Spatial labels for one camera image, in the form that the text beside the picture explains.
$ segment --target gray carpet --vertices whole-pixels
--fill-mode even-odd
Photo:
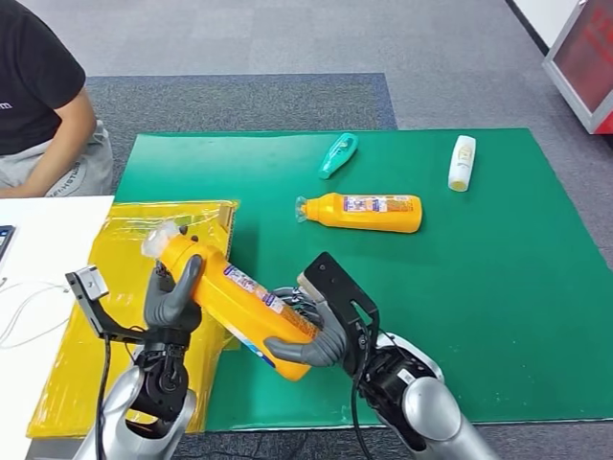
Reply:
[[[48,21],[88,75],[385,72],[400,128],[529,127],[613,266],[611,150],[582,131],[504,0],[24,2]],[[148,116],[130,113],[124,119]],[[321,118],[305,126],[321,127]],[[613,425],[607,423],[483,431],[505,459],[605,460],[613,452]],[[268,433],[257,455],[285,459],[302,436]],[[204,452],[250,454],[259,437],[185,437],[177,458],[239,459]],[[404,458],[386,430],[369,432],[367,442],[379,458]],[[355,435],[343,430],[313,432],[296,458],[363,457]]]
[[[111,133],[113,192],[141,132],[396,129],[383,74],[91,77],[87,87]]]

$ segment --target clear bottle nozzle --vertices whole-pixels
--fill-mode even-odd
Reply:
[[[307,199],[304,196],[296,198],[296,219],[299,222],[307,220]]]
[[[141,244],[140,252],[146,257],[158,259],[164,252],[168,242],[179,233],[179,227],[174,221],[164,221],[149,232]]]

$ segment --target yellow bottle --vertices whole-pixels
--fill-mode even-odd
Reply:
[[[339,195],[296,201],[298,221],[329,227],[413,233],[421,223],[421,201],[414,195]]]
[[[151,232],[142,249],[144,255],[165,265],[175,280],[190,257],[201,255],[204,267],[194,291],[196,303],[286,379],[299,380],[310,369],[277,359],[264,345],[264,339],[308,343],[317,335],[315,326],[228,263],[215,246],[192,241],[182,235],[174,222],[166,221]]]

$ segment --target white table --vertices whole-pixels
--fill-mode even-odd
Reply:
[[[87,265],[92,242],[109,213],[112,196],[0,199],[0,225],[17,232],[0,263],[0,334],[29,296],[66,285],[65,273]],[[14,285],[9,290],[5,289]],[[72,292],[51,288],[24,307],[2,347],[27,340],[66,320]],[[65,325],[32,342],[0,349],[0,445],[2,458],[23,459],[26,431],[55,360]]]

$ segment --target green mat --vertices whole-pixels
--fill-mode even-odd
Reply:
[[[459,134],[477,139],[465,194],[446,187]],[[231,260],[269,288],[328,250],[475,422],[613,416],[613,275],[529,130],[360,132],[354,159],[318,179],[338,135],[140,135],[115,199],[239,198]],[[424,221],[415,235],[296,222],[296,197],[332,191],[418,195]],[[207,428],[349,425],[350,387],[340,369],[290,382],[225,352]],[[376,423],[363,404],[360,419]]]

